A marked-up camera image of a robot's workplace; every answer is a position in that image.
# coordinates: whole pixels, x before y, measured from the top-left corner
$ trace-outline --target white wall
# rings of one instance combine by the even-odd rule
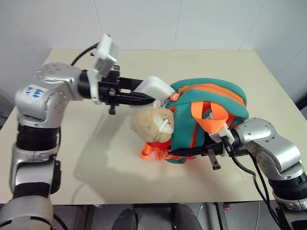
[[[12,102],[52,48],[86,48],[103,32],[122,49],[255,49],[296,101],[306,12],[306,0],[1,0],[0,89]]]

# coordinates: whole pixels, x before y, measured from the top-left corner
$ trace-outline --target backpack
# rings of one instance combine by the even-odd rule
[[[245,93],[233,83],[196,78],[177,81],[171,87],[176,93],[165,101],[165,107],[174,114],[174,133],[165,143],[145,143],[140,153],[144,159],[185,163],[196,157],[172,156],[168,152],[201,147],[205,142],[205,132],[217,133],[224,123],[233,127],[248,119]],[[213,114],[214,120],[207,119],[209,113]]]

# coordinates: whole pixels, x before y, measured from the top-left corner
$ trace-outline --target white plastic container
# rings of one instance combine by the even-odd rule
[[[150,76],[144,80],[139,86],[134,90],[134,92],[142,92],[147,94],[156,100],[164,104],[166,98],[168,98],[175,90],[162,81],[158,77]]]

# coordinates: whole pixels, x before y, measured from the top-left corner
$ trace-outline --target beige tabletop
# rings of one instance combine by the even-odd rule
[[[46,63],[70,64],[79,53],[53,50]],[[87,69],[91,59],[86,55],[76,66]],[[307,168],[307,122],[254,51],[127,50],[121,51],[118,64],[121,76],[126,78],[158,76],[171,84],[205,77],[239,85],[247,95],[250,117],[270,121],[280,135],[297,145]],[[182,165],[141,159],[143,141],[129,126],[132,110],[121,105],[116,115],[108,115],[107,111],[108,106],[97,106],[90,100],[68,105],[58,154],[62,182],[60,190],[51,196],[54,204],[261,200],[251,176],[229,157],[217,157],[222,168],[216,171],[208,157]],[[12,197],[8,179],[16,134],[14,109],[0,132],[0,203]],[[248,156],[239,160],[255,170]]]

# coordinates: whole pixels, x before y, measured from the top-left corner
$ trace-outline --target plush bear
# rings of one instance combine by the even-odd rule
[[[173,113],[163,107],[139,109],[132,116],[130,127],[146,142],[167,142],[174,132]]]

